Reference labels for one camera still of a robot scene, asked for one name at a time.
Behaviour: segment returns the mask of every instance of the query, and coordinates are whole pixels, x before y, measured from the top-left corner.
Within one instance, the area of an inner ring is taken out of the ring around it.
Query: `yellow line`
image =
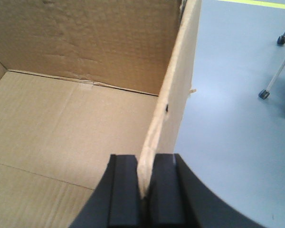
[[[218,0],[218,1],[230,1],[230,2],[249,4],[249,5],[266,6],[266,7],[285,9],[285,4],[273,3],[273,2],[268,2],[268,1],[257,1],[257,0]]]

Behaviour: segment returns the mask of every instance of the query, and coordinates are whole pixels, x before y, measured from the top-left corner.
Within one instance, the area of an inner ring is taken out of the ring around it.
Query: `gray floor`
[[[271,2],[285,3],[285,0]],[[203,0],[193,88],[175,152],[219,197],[268,228],[285,228],[285,9]]]

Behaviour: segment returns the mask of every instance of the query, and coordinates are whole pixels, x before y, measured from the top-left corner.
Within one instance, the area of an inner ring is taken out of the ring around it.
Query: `cardboard bottom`
[[[65,228],[110,154],[138,158],[157,97],[7,72],[0,80],[0,228]]]

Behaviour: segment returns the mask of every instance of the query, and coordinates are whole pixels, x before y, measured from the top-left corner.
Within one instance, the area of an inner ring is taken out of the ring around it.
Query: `metal chair leg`
[[[273,84],[276,82],[277,78],[279,77],[279,75],[281,74],[283,68],[285,67],[285,60],[282,63],[282,65],[280,66],[279,70],[277,71],[277,73],[273,76],[273,78],[271,79],[270,83],[268,84],[266,89],[263,89],[258,96],[260,98],[262,98],[263,100],[265,100],[269,95],[270,95],[270,89],[273,86]]]
[[[277,44],[283,45],[285,43],[285,32],[277,39]]]

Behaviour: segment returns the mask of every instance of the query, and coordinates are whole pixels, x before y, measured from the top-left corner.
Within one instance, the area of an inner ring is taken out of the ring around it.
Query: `chair caster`
[[[277,39],[277,44],[283,45],[285,43],[285,36],[279,36]]]
[[[270,95],[270,92],[266,91],[265,89],[263,89],[258,96],[260,98],[262,98],[263,100],[265,100],[268,96]]]

